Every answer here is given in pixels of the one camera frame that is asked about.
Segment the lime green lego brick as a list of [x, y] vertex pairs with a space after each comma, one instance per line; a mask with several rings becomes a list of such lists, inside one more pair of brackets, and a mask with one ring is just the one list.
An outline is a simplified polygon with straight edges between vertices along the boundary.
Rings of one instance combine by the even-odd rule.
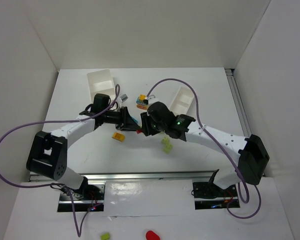
[[161, 143], [164, 144], [165, 146], [168, 145], [170, 143], [170, 138], [167, 136], [163, 137]]

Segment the white divided container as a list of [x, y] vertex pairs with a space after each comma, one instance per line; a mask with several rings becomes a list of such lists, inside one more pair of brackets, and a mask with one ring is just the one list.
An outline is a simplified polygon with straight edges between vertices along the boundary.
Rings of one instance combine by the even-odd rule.
[[108, 95], [111, 101], [115, 99], [115, 83], [109, 69], [89, 72], [87, 74], [87, 81], [91, 102], [94, 101], [96, 94]]
[[169, 110], [175, 115], [186, 115], [194, 98], [194, 93], [190, 88], [181, 86], [172, 100]]

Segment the pale green lego brick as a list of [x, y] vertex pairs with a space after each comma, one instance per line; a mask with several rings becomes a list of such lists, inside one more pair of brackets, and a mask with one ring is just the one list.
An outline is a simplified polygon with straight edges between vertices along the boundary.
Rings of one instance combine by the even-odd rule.
[[163, 147], [163, 151], [167, 154], [169, 154], [172, 150], [173, 146], [171, 144], [166, 144], [164, 147]]

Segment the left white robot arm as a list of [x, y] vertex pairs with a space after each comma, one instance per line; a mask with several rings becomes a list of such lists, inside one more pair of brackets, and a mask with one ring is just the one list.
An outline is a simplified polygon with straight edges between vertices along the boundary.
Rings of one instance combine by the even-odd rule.
[[52, 132], [39, 131], [26, 162], [26, 169], [67, 186], [77, 199], [87, 199], [101, 189], [90, 185], [88, 179], [67, 166], [68, 149], [80, 138], [93, 132], [102, 124], [113, 124], [119, 131], [139, 131], [140, 126], [130, 116], [127, 107], [109, 110], [110, 96], [97, 93], [93, 103], [82, 111], [76, 122], [68, 123]]

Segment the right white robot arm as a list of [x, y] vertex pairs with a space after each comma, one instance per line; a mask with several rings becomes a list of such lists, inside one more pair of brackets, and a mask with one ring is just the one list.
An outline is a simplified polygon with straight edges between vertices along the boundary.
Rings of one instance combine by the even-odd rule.
[[257, 186], [269, 162], [269, 154], [257, 135], [237, 136], [200, 123], [185, 115], [174, 115], [162, 102], [151, 104], [141, 113], [141, 131], [146, 136], [160, 132], [172, 139], [195, 143], [220, 152], [230, 160], [231, 166], [218, 170], [212, 178], [221, 189], [239, 182]]

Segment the orange lego brick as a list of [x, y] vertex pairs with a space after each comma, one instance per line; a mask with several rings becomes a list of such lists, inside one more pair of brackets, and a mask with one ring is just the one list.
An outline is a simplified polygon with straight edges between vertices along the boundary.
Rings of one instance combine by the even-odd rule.
[[120, 141], [120, 142], [123, 142], [125, 140], [125, 136], [122, 134], [122, 133], [119, 133], [119, 132], [115, 132], [113, 135], [112, 135], [112, 138], [117, 140], [117, 141]]

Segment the stacked multicolour lego tower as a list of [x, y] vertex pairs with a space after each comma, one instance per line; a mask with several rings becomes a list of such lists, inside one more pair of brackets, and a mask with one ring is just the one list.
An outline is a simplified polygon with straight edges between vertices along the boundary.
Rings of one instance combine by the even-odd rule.
[[147, 110], [149, 106], [148, 97], [146, 95], [140, 94], [136, 100], [136, 107], [141, 110]]

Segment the red object at edge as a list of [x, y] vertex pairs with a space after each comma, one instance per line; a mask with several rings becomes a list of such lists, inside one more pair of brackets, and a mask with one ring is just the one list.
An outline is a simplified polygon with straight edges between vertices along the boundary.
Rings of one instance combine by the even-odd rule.
[[145, 239], [146, 240], [161, 240], [160, 236], [152, 230], [149, 230], [146, 232]]

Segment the green lego outside workspace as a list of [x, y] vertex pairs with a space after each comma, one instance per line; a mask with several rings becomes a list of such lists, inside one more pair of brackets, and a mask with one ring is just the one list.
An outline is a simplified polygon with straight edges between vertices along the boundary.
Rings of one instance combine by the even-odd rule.
[[110, 240], [111, 236], [109, 232], [106, 232], [102, 235], [100, 235], [100, 240]]

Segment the aluminium rail front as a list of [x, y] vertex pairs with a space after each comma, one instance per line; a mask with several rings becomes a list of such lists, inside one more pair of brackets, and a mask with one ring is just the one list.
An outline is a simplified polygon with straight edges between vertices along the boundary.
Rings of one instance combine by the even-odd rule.
[[200, 179], [209, 180], [213, 171], [175, 171], [175, 172], [133, 172], [133, 173], [96, 173], [84, 174], [90, 181], [132, 181], [132, 180], [177, 180]]

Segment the aluminium rail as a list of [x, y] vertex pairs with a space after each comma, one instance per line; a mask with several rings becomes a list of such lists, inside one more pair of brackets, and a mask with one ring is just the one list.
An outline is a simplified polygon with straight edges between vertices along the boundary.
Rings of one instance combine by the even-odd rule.
[[96, 173], [84, 174], [90, 181], [132, 181], [132, 180], [177, 180], [200, 179], [209, 180], [213, 171], [175, 171], [175, 172], [133, 172], [133, 173]]
[[234, 69], [225, 68], [224, 69], [228, 84], [231, 90], [231, 94], [234, 100], [234, 104], [238, 113], [239, 121], [243, 130], [243, 133], [246, 137], [251, 135], [251, 128], [247, 119], [246, 111], [242, 102], [242, 98], [234, 77]]

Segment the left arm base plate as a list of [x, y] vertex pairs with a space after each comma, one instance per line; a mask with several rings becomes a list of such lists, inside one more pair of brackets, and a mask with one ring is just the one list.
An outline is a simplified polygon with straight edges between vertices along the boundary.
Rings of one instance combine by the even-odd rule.
[[[104, 199], [105, 199], [105, 188], [104, 182], [97, 182], [93, 184], [98, 190], [89, 191], [87, 196], [84, 198], [76, 197], [75, 193], [72, 193], [74, 209], [76, 212], [86, 212], [88, 208], [92, 207], [92, 212], [103, 212], [104, 211]], [[71, 197], [63, 190], [59, 195], [58, 213], [70, 213], [72, 212]]]

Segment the aluminium rail right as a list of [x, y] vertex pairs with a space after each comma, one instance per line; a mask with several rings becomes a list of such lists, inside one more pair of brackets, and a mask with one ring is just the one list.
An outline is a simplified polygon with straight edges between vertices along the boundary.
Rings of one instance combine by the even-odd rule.
[[234, 104], [238, 113], [239, 121], [243, 130], [243, 133], [246, 137], [251, 135], [251, 128], [247, 119], [246, 111], [242, 102], [242, 98], [234, 77], [234, 69], [225, 68], [224, 69], [228, 84], [231, 90], [231, 94], [234, 100]]

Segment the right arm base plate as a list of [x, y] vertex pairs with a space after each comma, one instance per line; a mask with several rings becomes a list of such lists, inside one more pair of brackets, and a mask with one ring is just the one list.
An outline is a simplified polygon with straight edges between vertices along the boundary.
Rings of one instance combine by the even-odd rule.
[[195, 210], [240, 208], [237, 187], [231, 185], [227, 189], [208, 183], [193, 182], [191, 195], [194, 197]]

